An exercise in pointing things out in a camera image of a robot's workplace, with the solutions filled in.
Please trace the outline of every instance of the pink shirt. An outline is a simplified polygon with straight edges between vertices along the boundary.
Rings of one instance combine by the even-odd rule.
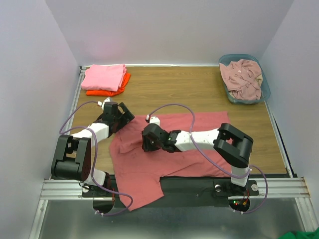
[[[207,131],[219,128],[229,122],[227,112],[196,113],[193,131]],[[156,115],[160,126],[166,131],[181,129],[189,131],[191,114]],[[115,177],[119,192],[129,194],[134,202],[129,210],[147,205],[161,197],[160,178],[165,176],[180,177],[227,177],[214,167],[197,150],[168,153],[163,150],[144,152],[141,132],[147,125],[145,116],[136,118],[115,134],[110,145]],[[218,165],[231,171],[231,166],[215,151],[205,151]],[[127,206],[131,200],[120,196]]]

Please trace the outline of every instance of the cable connector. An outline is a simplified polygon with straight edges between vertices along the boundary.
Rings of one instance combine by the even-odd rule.
[[[150,115],[147,115],[147,116],[146,116],[145,121],[146,121],[146,123],[150,123]]]

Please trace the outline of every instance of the orange cloth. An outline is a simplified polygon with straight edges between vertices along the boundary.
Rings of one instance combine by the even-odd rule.
[[[130,73],[125,73],[121,87],[119,87],[118,91],[87,90],[86,95],[87,96],[116,96],[124,91],[125,86],[129,82],[130,76],[131,76]]]

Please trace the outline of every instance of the blue plastic basket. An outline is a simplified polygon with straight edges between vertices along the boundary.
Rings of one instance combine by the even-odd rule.
[[[228,55],[224,55],[224,56],[222,56],[219,59],[219,63],[222,63],[225,66],[228,66],[231,61],[239,61],[240,59],[256,61],[258,63],[258,65],[260,66],[258,60],[255,57],[253,57],[251,55],[247,55],[247,54],[228,54]],[[259,100],[248,101],[248,100],[236,99],[236,98],[232,97],[229,94],[227,86],[224,83],[224,87],[225,87],[225,90],[226,90],[227,97],[228,97],[229,101],[231,103],[239,104],[239,105],[253,105],[253,104],[257,104],[257,103],[263,102],[266,99],[268,99],[269,96],[270,96],[270,89],[269,89],[269,86],[268,86],[268,83],[267,83],[267,79],[266,79],[266,76],[265,76],[263,70],[261,70],[261,72],[262,72],[262,75],[263,75],[263,83],[260,86],[260,88],[261,88],[261,98]]]

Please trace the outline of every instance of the wooden table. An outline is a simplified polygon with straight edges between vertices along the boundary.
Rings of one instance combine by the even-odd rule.
[[[128,72],[132,75],[125,91],[112,99],[124,102],[134,115],[147,115],[167,103],[182,103],[195,112],[228,111],[231,123],[254,139],[251,164],[265,173],[286,173],[265,104],[242,106],[230,103],[219,67],[128,67]],[[86,96],[81,90],[78,105],[104,99]],[[170,106],[159,110],[158,114],[186,112],[184,108]],[[73,126],[88,126],[100,114],[100,107],[87,104],[76,113]],[[109,138],[99,143],[97,168],[113,174],[109,155],[111,141]]]

